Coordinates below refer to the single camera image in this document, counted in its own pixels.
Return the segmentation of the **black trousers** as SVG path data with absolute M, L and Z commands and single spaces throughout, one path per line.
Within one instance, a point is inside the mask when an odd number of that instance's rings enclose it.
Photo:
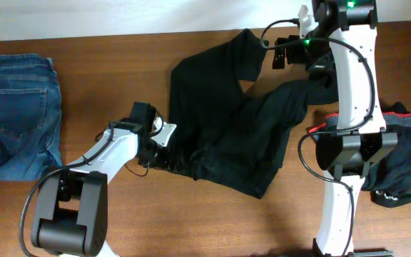
M 249 29 L 183 59 L 171 72 L 171 170 L 261 198 L 283 165 L 291 130 L 308 108 L 338 101 L 330 75 L 286 81 L 263 96 L 245 94 L 266 51 Z

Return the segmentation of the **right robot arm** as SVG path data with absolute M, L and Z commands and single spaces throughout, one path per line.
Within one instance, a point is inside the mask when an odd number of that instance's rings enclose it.
M 370 169 L 397 145 L 387 132 L 377 93 L 375 1 L 313 1 L 292 22 L 299 34 L 279 39 L 273 50 L 289 64 L 329 71 L 337 79 L 338 122 L 316 137 L 316 159 L 325 182 L 320 229 L 311 256 L 356 256 L 352 242 L 361 188 Z

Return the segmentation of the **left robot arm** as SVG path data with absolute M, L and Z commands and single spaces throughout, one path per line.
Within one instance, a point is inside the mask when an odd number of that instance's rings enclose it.
M 32 245 L 53 256 L 115 256 L 106 240 L 108 185 L 134 158 L 151 169 L 176 129 L 154 106 L 135 102 L 130 115 L 110 122 L 84 155 L 42 176 L 22 211 L 36 200 Z

